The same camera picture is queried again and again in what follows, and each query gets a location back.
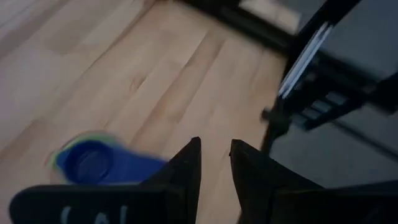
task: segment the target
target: wooden floor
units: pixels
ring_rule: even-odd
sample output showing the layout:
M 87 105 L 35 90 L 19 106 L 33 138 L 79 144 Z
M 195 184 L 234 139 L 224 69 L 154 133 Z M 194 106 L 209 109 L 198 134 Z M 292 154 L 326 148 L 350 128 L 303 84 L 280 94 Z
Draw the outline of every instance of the wooden floor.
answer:
M 0 1 L 0 223 L 59 182 L 48 158 L 89 130 L 171 158 L 202 139 L 198 223 L 234 223 L 232 138 L 259 147 L 285 58 L 179 3 Z
M 241 0 L 239 6 L 290 34 L 297 32 L 301 14 L 278 0 Z

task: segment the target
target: black plastic part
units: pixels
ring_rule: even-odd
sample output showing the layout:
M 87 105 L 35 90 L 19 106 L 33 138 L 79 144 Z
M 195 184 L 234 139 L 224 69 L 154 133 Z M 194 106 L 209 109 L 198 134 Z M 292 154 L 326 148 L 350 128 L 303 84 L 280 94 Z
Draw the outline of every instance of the black plastic part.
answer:
M 285 73 L 290 70 L 314 33 L 316 33 L 316 31 L 325 22 L 333 26 L 336 25 L 360 1 L 361 0 L 327 0 L 303 27 L 303 29 L 301 29 L 300 32 L 295 36 L 292 44 L 290 45 L 289 59 L 286 64 Z
M 370 100 L 388 113 L 398 110 L 398 72 L 379 82 L 370 95 Z
M 279 189 L 320 189 L 242 140 L 232 140 L 231 167 L 242 208 L 240 223 L 267 223 L 272 197 Z
M 201 141 L 193 138 L 165 167 L 139 185 L 43 185 L 18 193 L 14 224 L 195 223 L 201 180 Z
M 231 144 L 238 223 L 396 223 L 398 181 L 324 189 L 241 140 Z
M 283 112 L 293 121 L 300 116 L 296 123 L 304 130 L 317 128 L 365 104 L 357 86 L 358 82 L 341 82 L 328 75 L 303 79 L 283 101 Z

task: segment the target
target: hardwood floorboard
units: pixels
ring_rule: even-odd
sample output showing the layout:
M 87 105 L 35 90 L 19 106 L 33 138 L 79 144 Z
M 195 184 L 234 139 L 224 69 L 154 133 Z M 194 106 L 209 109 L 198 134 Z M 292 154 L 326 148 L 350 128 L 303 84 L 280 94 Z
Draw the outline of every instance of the hardwood floorboard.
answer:
M 201 137 L 197 221 L 237 220 L 229 145 L 259 147 L 285 58 L 190 7 L 152 3 L 40 0 L 0 17 L 1 223 L 18 191 L 65 183 L 49 157 L 90 130 L 165 159 Z

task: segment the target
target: gray surface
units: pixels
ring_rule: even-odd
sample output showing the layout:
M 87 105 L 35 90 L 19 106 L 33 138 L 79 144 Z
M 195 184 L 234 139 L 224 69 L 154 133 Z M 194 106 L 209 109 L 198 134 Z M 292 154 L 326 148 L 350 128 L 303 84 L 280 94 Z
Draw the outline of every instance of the gray surface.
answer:
M 328 188 L 398 179 L 398 164 L 326 124 L 306 133 L 292 126 L 271 158 Z
M 301 26 L 323 4 L 320 0 L 279 1 L 303 14 Z M 322 48 L 380 79 L 392 75 L 398 68 L 397 9 L 398 1 L 362 0 L 338 24 Z M 384 116 L 365 106 L 341 120 L 398 149 L 398 114 Z M 398 164 L 330 124 L 309 133 L 292 126 L 272 150 L 272 158 L 324 187 L 398 179 Z
M 300 29 L 323 0 L 278 0 L 302 14 Z M 398 1 L 362 0 L 334 29 L 323 49 L 386 78 L 398 69 Z

